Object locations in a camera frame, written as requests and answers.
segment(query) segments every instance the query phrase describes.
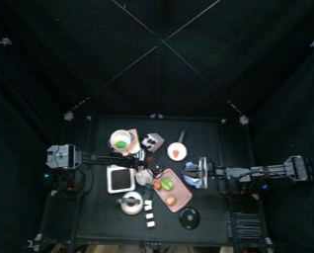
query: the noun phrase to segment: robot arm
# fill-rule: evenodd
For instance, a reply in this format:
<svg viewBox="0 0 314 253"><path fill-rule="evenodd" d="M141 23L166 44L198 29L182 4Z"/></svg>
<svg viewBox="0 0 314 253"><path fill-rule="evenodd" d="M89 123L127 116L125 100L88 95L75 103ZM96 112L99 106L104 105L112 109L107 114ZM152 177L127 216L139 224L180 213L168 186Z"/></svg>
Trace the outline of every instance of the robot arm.
<svg viewBox="0 0 314 253"><path fill-rule="evenodd" d="M188 164L182 174L196 183L196 188L207 188L207 178L218 180L219 192L231 192L236 185L251 183L258 179L275 179L287 177L292 182L314 181L314 171L311 162L306 157L290 156L282 165L256 166L251 168L218 167L206 161L206 157L199 158L199 165Z"/></svg>
<svg viewBox="0 0 314 253"><path fill-rule="evenodd" d="M125 168L144 166L144 157L124 157L120 153L116 156L96 156L80 151L76 146L53 145L48 149L47 165L51 169L63 168L75 170L80 164L117 165Z"/></svg>

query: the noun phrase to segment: floor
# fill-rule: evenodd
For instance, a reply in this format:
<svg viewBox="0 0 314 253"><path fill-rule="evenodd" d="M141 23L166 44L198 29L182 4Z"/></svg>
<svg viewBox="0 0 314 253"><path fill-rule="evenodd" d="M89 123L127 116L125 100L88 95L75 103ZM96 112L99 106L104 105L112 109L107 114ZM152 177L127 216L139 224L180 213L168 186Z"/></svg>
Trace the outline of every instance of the floor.
<svg viewBox="0 0 314 253"><path fill-rule="evenodd" d="M52 253L57 253L60 245L52 249ZM140 248L136 245L89 245L84 253L152 253L152 249L148 247ZM192 247L178 246L168 247L160 251L160 253L200 253ZM234 253L232 247L222 247L219 253Z"/></svg>

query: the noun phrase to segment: small white cube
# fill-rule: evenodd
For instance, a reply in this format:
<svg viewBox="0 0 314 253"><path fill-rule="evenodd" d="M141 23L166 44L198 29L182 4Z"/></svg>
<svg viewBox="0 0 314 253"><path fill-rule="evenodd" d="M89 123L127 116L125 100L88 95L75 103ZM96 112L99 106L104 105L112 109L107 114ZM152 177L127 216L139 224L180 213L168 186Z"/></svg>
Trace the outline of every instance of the small white cube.
<svg viewBox="0 0 314 253"><path fill-rule="evenodd" d="M144 210L149 211L152 209L152 206L144 206Z"/></svg>
<svg viewBox="0 0 314 253"><path fill-rule="evenodd" d="M152 205L152 201L145 200L145 201L144 201L144 204L145 204L145 206L151 206L151 205Z"/></svg>
<svg viewBox="0 0 314 253"><path fill-rule="evenodd" d="M145 214L145 217L147 217L147 219L153 218L153 214L148 213L148 214Z"/></svg>
<svg viewBox="0 0 314 253"><path fill-rule="evenodd" d="M147 223L147 226L148 226L148 227L152 227L152 226L156 226L156 224L155 224L153 221L149 221L149 222Z"/></svg>

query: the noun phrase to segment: pan handle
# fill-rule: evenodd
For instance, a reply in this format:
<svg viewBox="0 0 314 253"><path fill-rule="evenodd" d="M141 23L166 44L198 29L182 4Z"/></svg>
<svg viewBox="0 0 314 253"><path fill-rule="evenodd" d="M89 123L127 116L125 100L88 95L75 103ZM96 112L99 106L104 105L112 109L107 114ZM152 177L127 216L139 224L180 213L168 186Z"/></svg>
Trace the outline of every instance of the pan handle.
<svg viewBox="0 0 314 253"><path fill-rule="evenodd" d="M179 137L179 140L178 140L178 142L183 142L183 136L184 136L184 130L182 131L182 133L180 133L180 137Z"/></svg>

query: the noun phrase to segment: frying pan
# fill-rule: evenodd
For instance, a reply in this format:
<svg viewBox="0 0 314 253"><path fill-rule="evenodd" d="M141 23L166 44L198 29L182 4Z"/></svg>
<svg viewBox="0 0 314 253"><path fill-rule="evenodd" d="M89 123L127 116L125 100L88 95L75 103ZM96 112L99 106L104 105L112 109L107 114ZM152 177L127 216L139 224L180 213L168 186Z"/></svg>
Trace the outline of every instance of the frying pan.
<svg viewBox="0 0 314 253"><path fill-rule="evenodd" d="M184 136L184 131L182 131L180 133L178 142L174 142L167 148L167 155L174 161L180 161L187 155L187 150L182 143L183 136Z"/></svg>

